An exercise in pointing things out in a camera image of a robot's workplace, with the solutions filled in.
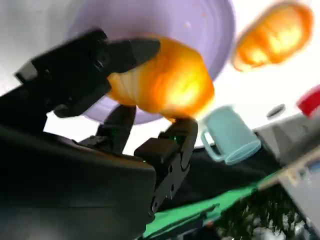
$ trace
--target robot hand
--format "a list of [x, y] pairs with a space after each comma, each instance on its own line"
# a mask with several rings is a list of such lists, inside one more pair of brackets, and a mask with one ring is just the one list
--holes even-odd
[[18, 71], [22, 85], [0, 97], [1, 239], [132, 240], [172, 199], [190, 168], [195, 120], [177, 119], [134, 156], [122, 154], [132, 107], [116, 108], [82, 142], [43, 132], [48, 112], [82, 114], [110, 91], [109, 74], [135, 68], [159, 47], [155, 39], [108, 42], [96, 30]]

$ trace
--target light blue mug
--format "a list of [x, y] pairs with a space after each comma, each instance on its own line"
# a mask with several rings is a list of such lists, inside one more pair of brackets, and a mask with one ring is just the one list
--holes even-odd
[[[229, 105], [211, 112], [203, 123], [205, 127], [201, 140], [216, 162], [225, 161], [227, 165], [239, 163], [254, 155], [262, 146], [259, 138]], [[206, 133], [211, 135], [219, 153], [208, 143]]]

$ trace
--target purple plate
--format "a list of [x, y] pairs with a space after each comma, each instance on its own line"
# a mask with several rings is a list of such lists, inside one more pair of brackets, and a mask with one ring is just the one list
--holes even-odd
[[[68, 37], [96, 27], [103, 29], [110, 40], [146, 33], [176, 39], [202, 55], [214, 81], [233, 48], [235, 18], [228, 0], [87, 0]], [[103, 122], [116, 105], [103, 97], [85, 115]], [[138, 109], [134, 123], [161, 117]]]

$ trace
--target green cloth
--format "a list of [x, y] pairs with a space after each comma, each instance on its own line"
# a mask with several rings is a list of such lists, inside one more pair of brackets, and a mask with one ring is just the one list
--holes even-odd
[[170, 224], [173, 224], [184, 218], [191, 217], [196, 213], [200, 213], [203, 210], [210, 208], [214, 204], [219, 204], [219, 206], [216, 207], [212, 212], [207, 213], [208, 219], [215, 218], [217, 215], [219, 216], [222, 211], [231, 207], [240, 198], [250, 195], [259, 183], [269, 179], [274, 174], [275, 173], [267, 176], [262, 181], [256, 182], [248, 187], [230, 190], [212, 199], [200, 201], [194, 204], [170, 209], [163, 212], [158, 212], [155, 214], [155, 220], [146, 226], [143, 237], [146, 238]]

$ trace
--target orange fruit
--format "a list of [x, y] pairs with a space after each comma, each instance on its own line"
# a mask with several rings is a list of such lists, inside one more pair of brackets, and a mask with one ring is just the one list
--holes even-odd
[[169, 38], [159, 37], [158, 54], [125, 73], [108, 77], [108, 96], [168, 119], [202, 115], [214, 98], [214, 86], [201, 55]]
[[312, 27], [313, 12], [308, 6], [297, 2], [278, 4], [240, 38], [232, 65], [244, 72], [282, 63], [306, 45]]

